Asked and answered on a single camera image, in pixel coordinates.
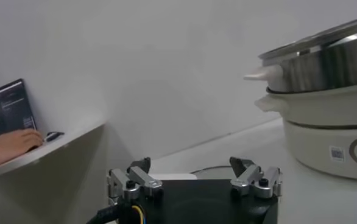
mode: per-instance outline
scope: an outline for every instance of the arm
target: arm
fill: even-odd
[[[18,130],[0,136],[0,164],[14,159],[34,146],[41,146],[43,139],[33,129]]]

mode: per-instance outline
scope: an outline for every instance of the sticker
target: sticker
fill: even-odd
[[[330,159],[334,162],[345,162],[345,152],[341,147],[329,146]]]

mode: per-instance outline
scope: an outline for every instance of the laptop screen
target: laptop screen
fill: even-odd
[[[0,135],[26,128],[37,129],[23,80],[0,87]]]

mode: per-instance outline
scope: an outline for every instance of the white pot handle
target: white pot handle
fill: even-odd
[[[263,98],[256,100],[254,104],[263,112],[274,111],[284,115],[289,110],[288,103],[285,100],[270,95],[266,95]]]
[[[244,80],[271,81],[283,77],[283,68],[280,65],[260,67],[255,72],[244,75]]]

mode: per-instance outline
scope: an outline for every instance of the computer mouse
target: computer mouse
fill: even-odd
[[[44,141],[45,142],[51,142],[51,141],[57,139],[59,136],[62,136],[62,135],[64,135],[64,132],[52,131],[52,132],[49,132],[47,134],[47,136],[45,137]]]

